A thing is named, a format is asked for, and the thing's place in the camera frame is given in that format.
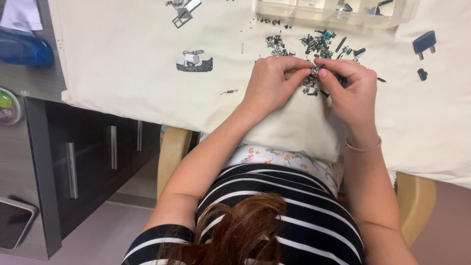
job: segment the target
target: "woman's arm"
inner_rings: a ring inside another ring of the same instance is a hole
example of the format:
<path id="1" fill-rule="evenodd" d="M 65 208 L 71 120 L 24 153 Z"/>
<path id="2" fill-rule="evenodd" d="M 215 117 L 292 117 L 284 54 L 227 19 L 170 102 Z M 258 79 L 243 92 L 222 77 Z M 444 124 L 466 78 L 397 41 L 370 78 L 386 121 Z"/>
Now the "woman's arm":
<path id="1" fill-rule="evenodd" d="M 374 124 L 376 72 L 350 60 L 315 59 L 316 64 L 348 78 L 344 89 L 328 70 L 319 78 L 332 96 L 334 111 L 347 127 L 349 143 L 358 149 L 379 144 Z M 381 148 L 345 152 L 345 190 L 350 212 L 360 229 L 367 264 L 417 264 L 399 226 L 399 207 Z"/>
<path id="2" fill-rule="evenodd" d="M 143 231 L 161 224 L 195 230 L 198 200 L 216 179 L 243 136 L 285 105 L 312 63 L 296 57 L 257 60 L 242 103 L 175 168 Z"/>

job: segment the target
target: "woman's right hand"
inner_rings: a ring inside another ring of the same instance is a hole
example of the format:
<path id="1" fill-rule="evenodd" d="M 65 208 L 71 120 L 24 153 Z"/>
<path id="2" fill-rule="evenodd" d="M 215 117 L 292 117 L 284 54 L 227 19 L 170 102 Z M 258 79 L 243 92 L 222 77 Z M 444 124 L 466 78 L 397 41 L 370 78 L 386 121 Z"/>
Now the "woman's right hand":
<path id="1" fill-rule="evenodd" d="M 332 106 L 337 116 L 347 126 L 349 142 L 356 148 L 368 149 L 378 144 L 378 133 L 374 124 L 374 102 L 376 100 L 376 72 L 353 60 L 314 59 L 316 65 L 325 64 L 318 76 L 332 97 Z M 348 79 L 343 88 L 332 72 Z"/>

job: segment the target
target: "smartphone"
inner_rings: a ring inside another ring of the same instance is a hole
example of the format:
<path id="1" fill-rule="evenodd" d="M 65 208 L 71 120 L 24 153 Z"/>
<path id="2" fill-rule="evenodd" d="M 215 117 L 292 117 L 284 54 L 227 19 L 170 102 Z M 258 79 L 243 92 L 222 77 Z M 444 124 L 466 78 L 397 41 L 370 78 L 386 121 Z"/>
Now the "smartphone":
<path id="1" fill-rule="evenodd" d="M 36 207 L 0 197 L 0 248 L 16 248 L 35 215 Z"/>

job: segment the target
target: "plastic organizer box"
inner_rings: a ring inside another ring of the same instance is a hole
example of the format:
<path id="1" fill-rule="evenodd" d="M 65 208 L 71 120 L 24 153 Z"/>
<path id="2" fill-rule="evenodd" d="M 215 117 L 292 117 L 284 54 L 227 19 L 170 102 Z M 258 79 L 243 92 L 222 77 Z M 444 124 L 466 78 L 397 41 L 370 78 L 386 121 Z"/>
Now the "plastic organizer box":
<path id="1" fill-rule="evenodd" d="M 386 29 L 414 19 L 420 0 L 255 0 L 257 14 Z M 351 12 L 342 11 L 347 3 Z"/>

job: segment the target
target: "green component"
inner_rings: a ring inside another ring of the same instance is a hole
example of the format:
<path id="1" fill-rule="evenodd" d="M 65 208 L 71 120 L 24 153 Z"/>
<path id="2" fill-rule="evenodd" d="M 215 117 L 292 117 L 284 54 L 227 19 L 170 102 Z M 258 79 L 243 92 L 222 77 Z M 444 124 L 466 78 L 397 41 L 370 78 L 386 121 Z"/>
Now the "green component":
<path id="1" fill-rule="evenodd" d="M 11 97 L 0 91 L 0 107 L 9 108 L 11 107 L 11 102 L 12 102 Z"/>

